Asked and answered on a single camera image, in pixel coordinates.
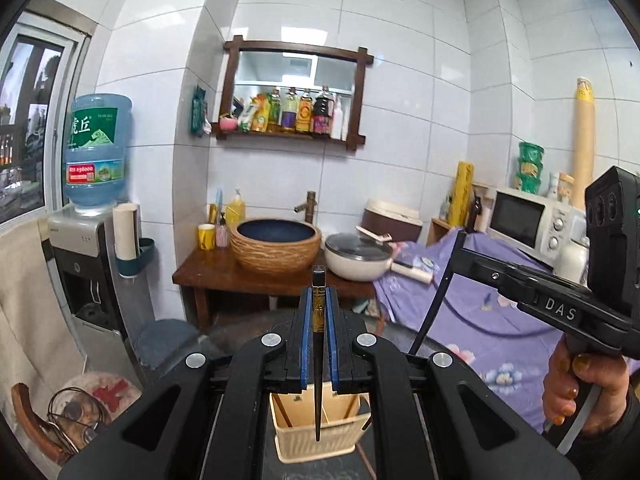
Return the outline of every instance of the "faucet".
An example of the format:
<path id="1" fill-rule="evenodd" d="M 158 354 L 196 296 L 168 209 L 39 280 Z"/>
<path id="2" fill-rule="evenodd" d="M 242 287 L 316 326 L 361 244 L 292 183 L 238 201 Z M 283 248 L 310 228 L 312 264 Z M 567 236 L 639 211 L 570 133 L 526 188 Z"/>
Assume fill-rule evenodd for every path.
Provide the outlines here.
<path id="1" fill-rule="evenodd" d="M 306 192 L 306 201 L 302 204 L 299 204 L 293 208 L 295 213 L 299 213 L 300 211 L 305 212 L 305 222 L 308 224 L 312 224 L 314 222 L 314 211 L 316 209 L 316 192 L 315 191 L 307 191 Z"/>

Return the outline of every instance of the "window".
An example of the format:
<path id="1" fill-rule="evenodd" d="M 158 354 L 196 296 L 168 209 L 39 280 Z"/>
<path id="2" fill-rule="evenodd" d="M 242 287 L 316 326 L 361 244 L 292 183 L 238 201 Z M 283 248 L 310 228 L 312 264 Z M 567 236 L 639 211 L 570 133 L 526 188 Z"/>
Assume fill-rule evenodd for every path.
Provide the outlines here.
<path id="1" fill-rule="evenodd" d="M 0 49 L 0 224 L 62 206 L 62 131 L 85 36 L 24 14 Z"/>

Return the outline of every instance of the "microwave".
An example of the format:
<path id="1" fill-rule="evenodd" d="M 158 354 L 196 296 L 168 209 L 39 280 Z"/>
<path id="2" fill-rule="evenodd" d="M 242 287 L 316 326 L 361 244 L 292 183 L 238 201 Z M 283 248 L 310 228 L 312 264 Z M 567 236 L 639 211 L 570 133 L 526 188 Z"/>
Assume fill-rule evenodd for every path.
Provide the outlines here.
<path id="1" fill-rule="evenodd" d="M 585 234 L 584 212 L 544 196 L 497 189 L 487 233 L 554 268 L 571 238 Z"/>

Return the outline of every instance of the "blue water bottle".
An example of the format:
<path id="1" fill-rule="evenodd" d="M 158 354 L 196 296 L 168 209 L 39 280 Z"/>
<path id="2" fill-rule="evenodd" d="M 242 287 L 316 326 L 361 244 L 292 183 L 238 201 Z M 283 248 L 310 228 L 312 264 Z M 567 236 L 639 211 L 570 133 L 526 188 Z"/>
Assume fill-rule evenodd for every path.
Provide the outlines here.
<path id="1" fill-rule="evenodd" d="M 99 214 L 122 198 L 131 100 L 117 94 L 78 97 L 65 150 L 66 195 L 81 214 Z"/>

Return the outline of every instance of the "hand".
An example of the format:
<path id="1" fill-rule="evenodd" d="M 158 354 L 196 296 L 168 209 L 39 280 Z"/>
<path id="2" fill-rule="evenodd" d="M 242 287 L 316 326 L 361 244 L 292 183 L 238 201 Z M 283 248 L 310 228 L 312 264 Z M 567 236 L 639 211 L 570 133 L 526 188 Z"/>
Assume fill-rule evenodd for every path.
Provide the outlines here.
<path id="1" fill-rule="evenodd" d="M 602 393 L 582 428 L 582 433 L 595 435 L 615 426 L 626 410 L 626 393 L 629 388 L 629 371 L 622 356 L 580 354 L 571 361 L 564 336 L 549 359 L 549 372 L 543 384 L 542 406 L 547 420 L 559 426 L 567 416 L 575 412 L 578 381 L 602 386 Z"/>

